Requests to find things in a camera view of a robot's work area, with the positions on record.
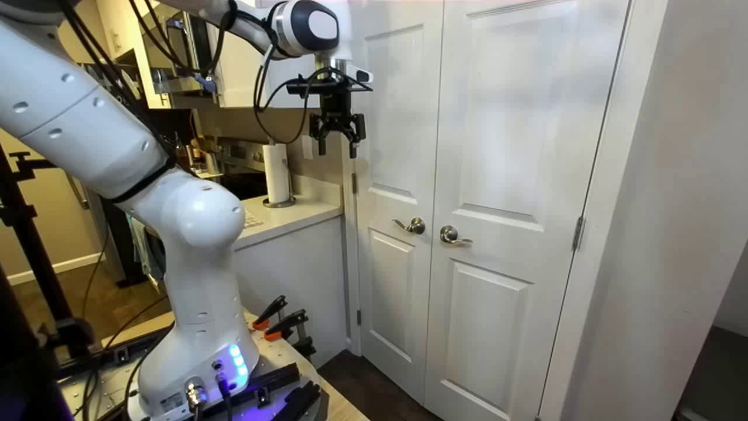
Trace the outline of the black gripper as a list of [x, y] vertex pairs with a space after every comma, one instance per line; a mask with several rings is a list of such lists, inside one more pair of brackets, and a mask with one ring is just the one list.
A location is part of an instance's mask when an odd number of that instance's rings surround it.
[[364, 118], [351, 113], [351, 95], [319, 95], [321, 113], [308, 120], [308, 134], [316, 139], [319, 154], [327, 154], [325, 139], [336, 132], [351, 140], [348, 157], [357, 157], [357, 144], [364, 139]]

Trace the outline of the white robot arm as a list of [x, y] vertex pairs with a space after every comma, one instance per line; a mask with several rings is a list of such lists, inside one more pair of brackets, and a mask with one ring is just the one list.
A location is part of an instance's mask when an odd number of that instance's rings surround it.
[[159, 235], [173, 330], [127, 401], [148, 421], [196, 420], [243, 393], [259, 362], [231, 247], [245, 214], [168, 160], [154, 134], [52, 40], [57, 0], [0, 0], [0, 126]]

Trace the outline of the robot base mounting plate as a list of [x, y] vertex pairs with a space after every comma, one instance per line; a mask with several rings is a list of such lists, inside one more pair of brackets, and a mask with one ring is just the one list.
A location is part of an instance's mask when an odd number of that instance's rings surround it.
[[212, 381], [191, 376], [154, 413], [148, 413], [138, 389], [129, 389], [121, 421], [323, 421], [325, 402], [325, 392], [301, 381], [300, 367], [291, 362], [259, 374], [221, 369]]

